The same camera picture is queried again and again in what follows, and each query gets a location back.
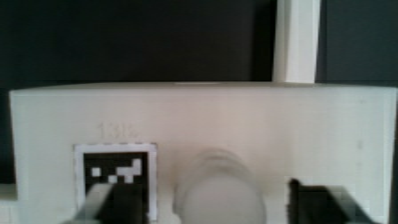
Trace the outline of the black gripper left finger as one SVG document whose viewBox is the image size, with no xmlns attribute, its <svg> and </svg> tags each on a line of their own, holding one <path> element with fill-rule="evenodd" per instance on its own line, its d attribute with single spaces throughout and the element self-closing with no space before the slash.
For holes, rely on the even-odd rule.
<svg viewBox="0 0 398 224">
<path fill-rule="evenodd" d="M 142 184 L 96 184 L 82 208 L 64 224 L 147 224 Z"/>
</svg>

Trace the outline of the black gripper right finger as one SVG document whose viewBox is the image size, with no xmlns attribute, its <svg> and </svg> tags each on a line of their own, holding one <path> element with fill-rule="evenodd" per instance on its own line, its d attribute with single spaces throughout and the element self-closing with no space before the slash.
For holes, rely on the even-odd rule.
<svg viewBox="0 0 398 224">
<path fill-rule="evenodd" d="M 289 180 L 288 224 L 373 224 L 346 190 Z"/>
</svg>

